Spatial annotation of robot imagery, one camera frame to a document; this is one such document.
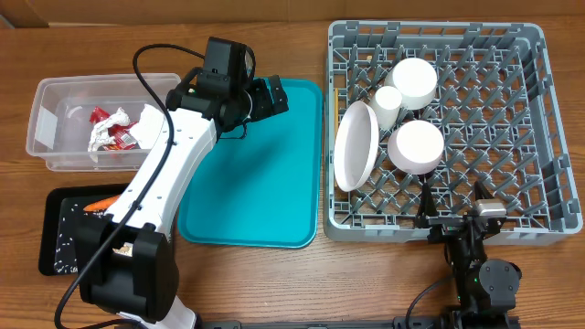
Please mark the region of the pink plate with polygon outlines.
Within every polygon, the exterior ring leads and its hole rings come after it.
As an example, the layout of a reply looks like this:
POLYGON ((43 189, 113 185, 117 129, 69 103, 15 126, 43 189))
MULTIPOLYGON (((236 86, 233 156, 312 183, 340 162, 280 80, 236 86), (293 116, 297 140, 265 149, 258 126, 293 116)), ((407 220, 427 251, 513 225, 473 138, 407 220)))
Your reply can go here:
POLYGON ((356 190, 367 181, 376 161, 378 137, 373 109, 363 101, 353 102, 346 109, 335 138, 335 181, 341 190, 356 190))

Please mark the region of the white paper cup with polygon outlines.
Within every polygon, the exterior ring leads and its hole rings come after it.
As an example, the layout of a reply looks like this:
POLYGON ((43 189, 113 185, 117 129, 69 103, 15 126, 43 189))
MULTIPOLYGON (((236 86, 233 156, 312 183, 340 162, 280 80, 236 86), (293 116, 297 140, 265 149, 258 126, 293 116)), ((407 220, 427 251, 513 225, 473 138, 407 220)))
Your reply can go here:
POLYGON ((389 130, 398 118, 402 105, 402 94, 392 86, 378 89, 369 106, 373 109, 380 129, 389 130))

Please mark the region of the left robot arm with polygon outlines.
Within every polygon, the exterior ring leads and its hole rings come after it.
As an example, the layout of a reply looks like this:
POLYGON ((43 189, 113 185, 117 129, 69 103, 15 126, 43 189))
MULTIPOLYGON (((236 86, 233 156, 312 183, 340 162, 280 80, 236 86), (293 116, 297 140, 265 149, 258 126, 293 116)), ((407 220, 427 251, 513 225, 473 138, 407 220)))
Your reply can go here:
POLYGON ((288 110, 279 76, 190 71, 169 91, 165 120, 132 182, 102 217, 79 219, 75 241, 81 299, 134 328, 195 328, 177 295, 175 213, 197 167, 222 133, 288 110))

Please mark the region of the orange carrot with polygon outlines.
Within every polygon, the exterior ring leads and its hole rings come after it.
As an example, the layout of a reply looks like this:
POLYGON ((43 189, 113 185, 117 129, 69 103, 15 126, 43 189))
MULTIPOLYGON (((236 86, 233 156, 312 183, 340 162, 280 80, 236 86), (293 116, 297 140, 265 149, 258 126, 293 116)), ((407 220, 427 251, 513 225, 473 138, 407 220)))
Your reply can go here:
POLYGON ((120 195, 111 196, 111 197, 96 201, 94 203, 88 204, 85 208, 83 208, 83 210, 85 212, 100 212, 100 211, 106 210, 108 207, 113 205, 119 199, 119 197, 120 197, 120 195))

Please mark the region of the teal plastic tray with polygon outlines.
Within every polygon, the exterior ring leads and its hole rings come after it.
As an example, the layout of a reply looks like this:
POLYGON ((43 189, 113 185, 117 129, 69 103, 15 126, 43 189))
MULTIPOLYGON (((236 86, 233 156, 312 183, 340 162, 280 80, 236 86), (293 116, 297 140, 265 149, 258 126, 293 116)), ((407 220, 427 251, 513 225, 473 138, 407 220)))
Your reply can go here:
POLYGON ((289 110, 228 133, 197 168, 177 228, 189 242, 299 249, 318 226, 323 93, 282 80, 289 110))

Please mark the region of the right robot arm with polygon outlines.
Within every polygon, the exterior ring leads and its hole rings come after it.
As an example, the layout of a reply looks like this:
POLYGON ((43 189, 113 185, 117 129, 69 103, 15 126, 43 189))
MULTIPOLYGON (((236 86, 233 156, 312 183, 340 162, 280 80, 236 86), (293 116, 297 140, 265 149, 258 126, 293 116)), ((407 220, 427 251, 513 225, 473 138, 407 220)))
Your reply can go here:
POLYGON ((498 234, 507 211, 481 182, 473 185, 475 201, 461 218, 442 218, 431 188, 424 183, 414 224, 429 231, 430 244, 442 244, 452 274, 436 281, 411 302, 404 324, 407 328, 518 328, 519 320, 508 316, 516 307, 522 271, 513 262, 490 259, 484 240, 498 234), (420 299, 448 281, 454 281, 457 301, 435 317, 414 317, 420 299))

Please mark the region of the white bowl with food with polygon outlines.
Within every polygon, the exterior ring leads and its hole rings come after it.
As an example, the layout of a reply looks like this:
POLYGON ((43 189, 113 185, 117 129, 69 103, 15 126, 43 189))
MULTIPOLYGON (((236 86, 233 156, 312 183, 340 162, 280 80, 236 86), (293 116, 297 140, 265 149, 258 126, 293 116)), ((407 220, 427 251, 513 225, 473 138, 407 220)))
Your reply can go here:
POLYGON ((394 87, 402 95, 401 106, 420 110, 435 98, 438 74, 432 64, 421 58, 405 58, 394 66, 384 79, 385 86, 394 87))

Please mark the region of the pink bowl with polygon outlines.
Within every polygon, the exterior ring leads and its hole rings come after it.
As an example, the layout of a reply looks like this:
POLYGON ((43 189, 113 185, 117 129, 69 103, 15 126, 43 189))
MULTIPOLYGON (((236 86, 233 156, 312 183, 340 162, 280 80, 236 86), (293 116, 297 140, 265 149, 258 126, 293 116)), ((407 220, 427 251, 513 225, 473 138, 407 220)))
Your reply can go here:
POLYGON ((440 163, 444 151, 442 132, 430 122, 402 124, 388 140, 388 158, 407 174, 425 175, 440 163))

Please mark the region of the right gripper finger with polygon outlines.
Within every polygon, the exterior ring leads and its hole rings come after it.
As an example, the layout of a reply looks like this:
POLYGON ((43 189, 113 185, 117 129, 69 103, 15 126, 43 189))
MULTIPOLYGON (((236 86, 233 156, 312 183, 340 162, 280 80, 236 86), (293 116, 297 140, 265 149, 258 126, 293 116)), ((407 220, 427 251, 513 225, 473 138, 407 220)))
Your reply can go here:
POLYGON ((485 187, 481 181, 475 181, 473 184, 473 193, 475 201, 494 200, 495 197, 485 187))
POLYGON ((420 195, 420 206, 417 212, 418 218, 437 217, 438 211, 428 183, 423 183, 420 195))

